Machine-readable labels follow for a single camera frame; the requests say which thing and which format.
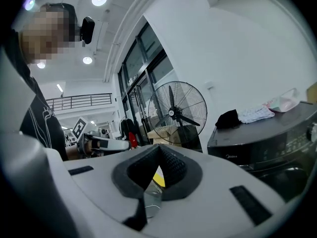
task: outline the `red object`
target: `red object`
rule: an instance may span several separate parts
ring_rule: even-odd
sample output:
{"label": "red object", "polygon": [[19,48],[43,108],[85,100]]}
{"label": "red object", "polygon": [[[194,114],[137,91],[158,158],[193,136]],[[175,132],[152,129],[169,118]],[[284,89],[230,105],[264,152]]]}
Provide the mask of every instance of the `red object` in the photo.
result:
{"label": "red object", "polygon": [[132,147],[138,146],[137,139],[135,138],[135,135],[132,132],[129,132],[129,141],[131,142]]}

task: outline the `black t-shirt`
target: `black t-shirt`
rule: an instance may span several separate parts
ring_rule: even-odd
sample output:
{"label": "black t-shirt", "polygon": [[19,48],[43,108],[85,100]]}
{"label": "black t-shirt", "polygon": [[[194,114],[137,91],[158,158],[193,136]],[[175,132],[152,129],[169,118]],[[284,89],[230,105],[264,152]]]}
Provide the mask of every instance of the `black t-shirt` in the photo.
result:
{"label": "black t-shirt", "polygon": [[68,160],[65,150],[64,132],[54,112],[49,108],[39,85],[31,77],[30,69],[25,63],[20,50],[19,37],[16,31],[11,31],[4,48],[12,65],[36,94],[24,117],[20,130],[23,134],[38,139],[45,147],[57,150],[63,161]]}

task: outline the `metal railing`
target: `metal railing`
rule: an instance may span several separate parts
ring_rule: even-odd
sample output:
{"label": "metal railing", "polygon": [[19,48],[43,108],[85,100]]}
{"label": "metal railing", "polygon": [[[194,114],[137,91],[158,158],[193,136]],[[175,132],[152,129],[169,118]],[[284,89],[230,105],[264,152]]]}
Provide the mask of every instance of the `metal railing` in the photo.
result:
{"label": "metal railing", "polygon": [[75,95],[46,100],[53,111],[111,104],[111,93]]}

